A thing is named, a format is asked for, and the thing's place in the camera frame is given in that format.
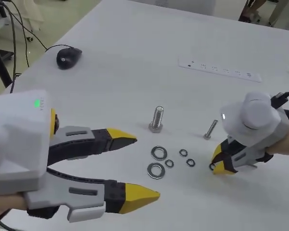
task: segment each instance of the bolt thread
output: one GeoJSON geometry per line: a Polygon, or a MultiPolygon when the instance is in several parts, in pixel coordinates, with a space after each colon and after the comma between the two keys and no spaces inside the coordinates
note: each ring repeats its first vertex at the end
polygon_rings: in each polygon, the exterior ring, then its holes
{"type": "Polygon", "coordinates": [[[210,128],[208,129],[207,133],[205,134],[205,136],[209,137],[211,135],[211,133],[213,132],[214,128],[216,127],[218,123],[218,120],[214,120],[212,125],[210,126],[210,128]]]}
{"type": "Polygon", "coordinates": [[[159,128],[159,126],[162,123],[162,119],[163,119],[163,107],[158,106],[155,109],[154,118],[153,118],[151,126],[155,129],[159,128]]]}

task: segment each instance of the person's leg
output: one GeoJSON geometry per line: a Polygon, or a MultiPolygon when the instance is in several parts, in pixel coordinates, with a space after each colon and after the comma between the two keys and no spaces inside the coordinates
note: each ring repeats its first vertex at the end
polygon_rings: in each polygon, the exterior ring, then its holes
{"type": "Polygon", "coordinates": [[[266,1],[267,0],[255,0],[253,5],[243,13],[243,16],[250,17],[250,15],[255,13],[266,1]]]}

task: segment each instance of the bolt head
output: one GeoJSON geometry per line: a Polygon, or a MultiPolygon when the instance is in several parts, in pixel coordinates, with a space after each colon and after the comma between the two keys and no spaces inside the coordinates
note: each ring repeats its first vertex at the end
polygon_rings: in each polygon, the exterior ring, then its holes
{"type": "Polygon", "coordinates": [[[206,139],[207,141],[211,138],[211,136],[203,136],[204,139],[206,139]]]}
{"type": "Polygon", "coordinates": [[[163,129],[163,124],[160,124],[159,128],[155,129],[152,127],[152,123],[149,124],[149,130],[152,132],[152,133],[160,133],[163,129]]]}

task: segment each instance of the small bolt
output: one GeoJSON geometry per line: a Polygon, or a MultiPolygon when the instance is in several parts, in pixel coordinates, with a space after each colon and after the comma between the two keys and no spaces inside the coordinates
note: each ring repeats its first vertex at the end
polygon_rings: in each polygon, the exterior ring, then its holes
{"type": "Polygon", "coordinates": [[[154,112],[153,121],[149,124],[149,130],[153,133],[160,133],[163,129],[163,107],[158,106],[154,112]]]}
{"type": "Polygon", "coordinates": [[[204,139],[209,140],[211,138],[211,133],[213,132],[214,128],[216,127],[218,123],[218,120],[214,120],[212,125],[210,126],[210,128],[208,129],[208,131],[205,133],[205,135],[203,136],[204,139]]]}

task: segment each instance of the white device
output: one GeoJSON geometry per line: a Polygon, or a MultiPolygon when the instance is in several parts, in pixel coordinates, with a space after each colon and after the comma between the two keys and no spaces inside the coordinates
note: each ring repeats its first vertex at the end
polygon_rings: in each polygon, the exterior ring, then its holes
{"type": "Polygon", "coordinates": [[[0,95],[0,195],[42,187],[51,117],[44,90],[0,95]]]}
{"type": "Polygon", "coordinates": [[[226,133],[247,147],[262,141],[263,148],[269,147],[289,131],[284,110],[273,108],[267,93],[250,92],[243,102],[226,105],[220,112],[226,133]]]}

